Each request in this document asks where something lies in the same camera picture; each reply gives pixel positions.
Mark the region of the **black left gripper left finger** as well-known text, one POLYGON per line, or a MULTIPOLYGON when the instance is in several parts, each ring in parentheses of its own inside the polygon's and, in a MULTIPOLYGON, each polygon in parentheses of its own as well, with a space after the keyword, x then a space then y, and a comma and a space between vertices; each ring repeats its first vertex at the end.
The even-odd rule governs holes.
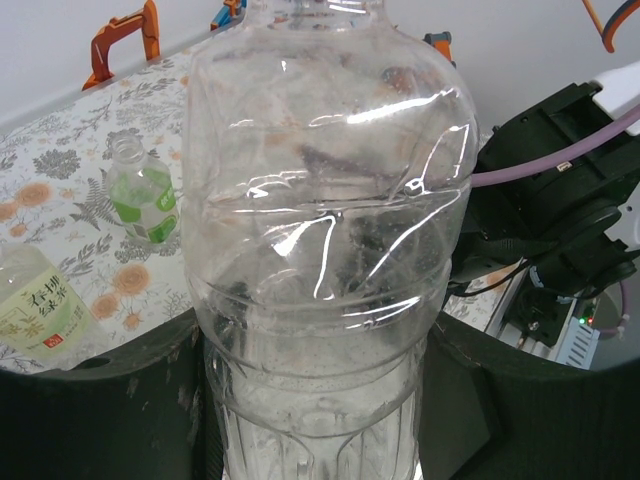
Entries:
POLYGON ((188 310, 69 371, 0 369, 0 480, 222 480, 188 310))

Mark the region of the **yellow label tea bottle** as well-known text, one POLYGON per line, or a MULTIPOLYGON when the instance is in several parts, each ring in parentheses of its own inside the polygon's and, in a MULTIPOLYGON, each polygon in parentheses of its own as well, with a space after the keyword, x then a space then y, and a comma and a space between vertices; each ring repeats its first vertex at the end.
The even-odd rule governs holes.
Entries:
POLYGON ((47 369, 70 370, 108 347, 108 336, 41 251, 0 243, 0 344, 47 369))

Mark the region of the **aluminium front table rail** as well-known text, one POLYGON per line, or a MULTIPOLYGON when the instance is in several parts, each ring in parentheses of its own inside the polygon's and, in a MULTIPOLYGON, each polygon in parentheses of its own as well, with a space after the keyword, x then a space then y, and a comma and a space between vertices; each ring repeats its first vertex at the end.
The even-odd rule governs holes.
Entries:
POLYGON ((515 276, 484 332, 516 350, 549 359, 552 349, 542 342, 542 313, 528 294, 532 287, 527 270, 515 276))

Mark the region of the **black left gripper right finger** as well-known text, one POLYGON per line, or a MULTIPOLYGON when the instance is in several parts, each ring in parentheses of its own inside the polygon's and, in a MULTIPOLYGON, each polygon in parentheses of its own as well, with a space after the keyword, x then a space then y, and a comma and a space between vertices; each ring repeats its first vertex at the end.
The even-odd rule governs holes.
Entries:
POLYGON ((419 458, 424 480, 640 480, 640 359, 580 370, 441 314, 419 458))

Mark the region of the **small green label bottle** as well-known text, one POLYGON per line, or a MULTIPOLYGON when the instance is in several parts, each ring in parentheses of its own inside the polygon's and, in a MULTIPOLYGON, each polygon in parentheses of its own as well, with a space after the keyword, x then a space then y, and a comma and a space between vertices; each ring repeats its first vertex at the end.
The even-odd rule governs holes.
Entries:
POLYGON ((179 211, 169 168, 132 134, 115 136, 107 194, 127 235, 161 245, 178 231, 179 211))

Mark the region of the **large clear plastic bottle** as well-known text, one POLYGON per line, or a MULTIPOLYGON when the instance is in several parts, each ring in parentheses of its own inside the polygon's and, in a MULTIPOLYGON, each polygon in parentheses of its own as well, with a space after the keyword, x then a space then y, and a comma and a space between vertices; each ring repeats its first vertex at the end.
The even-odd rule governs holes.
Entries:
POLYGON ((181 245, 229 480, 413 480, 479 128, 384 0, 247 0, 192 59, 181 245))

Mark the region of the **floral patterned tablecloth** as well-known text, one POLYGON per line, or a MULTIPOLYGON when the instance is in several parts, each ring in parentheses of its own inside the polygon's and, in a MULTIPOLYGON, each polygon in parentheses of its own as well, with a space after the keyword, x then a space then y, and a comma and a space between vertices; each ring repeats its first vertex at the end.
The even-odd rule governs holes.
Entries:
MULTIPOLYGON (((260 128, 253 160, 260 163, 272 153, 290 161, 294 175, 321 171, 319 165, 308 165, 303 154, 313 130, 328 129, 322 150, 341 154, 349 143, 349 119, 369 109, 367 96, 382 107, 422 97, 432 85, 430 77, 413 72, 412 57, 401 55, 354 87, 345 110, 298 120, 286 106, 281 84, 286 67, 334 59, 340 63, 339 80, 351 86, 359 61, 346 56, 339 44, 321 48, 315 38, 294 34, 270 48, 265 61, 238 70, 232 39, 223 33, 207 41, 223 52, 222 80, 214 90, 219 103, 231 108, 228 145, 247 147, 249 126, 268 113, 274 122, 260 128)), ((150 246, 130 238, 109 199, 107 173, 113 141, 132 136, 167 167, 175 191, 182 191, 181 126, 190 62, 200 51, 194 45, 154 62, 0 140, 0 243, 23 243, 43 253, 115 345, 191 305, 178 239, 150 246)))

